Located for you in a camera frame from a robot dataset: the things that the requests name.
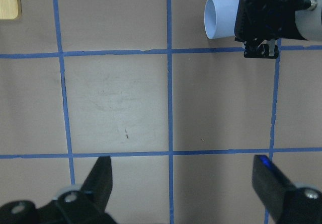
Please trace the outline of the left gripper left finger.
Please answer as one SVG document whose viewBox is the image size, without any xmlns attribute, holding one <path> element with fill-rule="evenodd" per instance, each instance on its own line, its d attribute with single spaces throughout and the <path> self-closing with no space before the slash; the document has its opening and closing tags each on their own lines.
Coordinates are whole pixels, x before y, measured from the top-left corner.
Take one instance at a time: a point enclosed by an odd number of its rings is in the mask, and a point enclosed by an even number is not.
<svg viewBox="0 0 322 224">
<path fill-rule="evenodd" d="M 98 157 L 80 191 L 98 208 L 105 212 L 113 188 L 111 157 Z"/>
</svg>

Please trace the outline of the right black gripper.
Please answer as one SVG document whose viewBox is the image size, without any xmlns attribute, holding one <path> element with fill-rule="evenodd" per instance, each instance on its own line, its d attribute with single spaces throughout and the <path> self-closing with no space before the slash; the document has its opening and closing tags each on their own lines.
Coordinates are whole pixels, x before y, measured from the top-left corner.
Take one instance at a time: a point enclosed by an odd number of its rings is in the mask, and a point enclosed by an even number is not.
<svg viewBox="0 0 322 224">
<path fill-rule="evenodd" d="M 308 0 L 239 0 L 234 33 L 244 43 L 244 57 L 277 59 L 276 39 L 304 40 L 295 12 L 308 8 Z"/>
</svg>

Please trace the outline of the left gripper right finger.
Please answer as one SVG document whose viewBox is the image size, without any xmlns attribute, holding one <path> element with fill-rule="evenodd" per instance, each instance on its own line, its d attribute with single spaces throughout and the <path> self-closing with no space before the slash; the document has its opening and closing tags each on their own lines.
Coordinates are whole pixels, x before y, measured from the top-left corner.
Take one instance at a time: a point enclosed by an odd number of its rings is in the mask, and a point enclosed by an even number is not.
<svg viewBox="0 0 322 224">
<path fill-rule="evenodd" d="M 252 187 L 275 223 L 321 223 L 321 191 L 294 184 L 266 155 L 254 156 Z"/>
</svg>

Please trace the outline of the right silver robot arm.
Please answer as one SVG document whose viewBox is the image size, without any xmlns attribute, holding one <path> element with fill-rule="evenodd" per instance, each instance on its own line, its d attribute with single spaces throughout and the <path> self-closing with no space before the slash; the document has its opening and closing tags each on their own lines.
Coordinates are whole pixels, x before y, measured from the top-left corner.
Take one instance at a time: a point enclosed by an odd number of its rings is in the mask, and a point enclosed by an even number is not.
<svg viewBox="0 0 322 224">
<path fill-rule="evenodd" d="M 239 0 L 234 34 L 245 58 L 276 59 L 278 39 L 321 41 L 321 0 Z"/>
</svg>

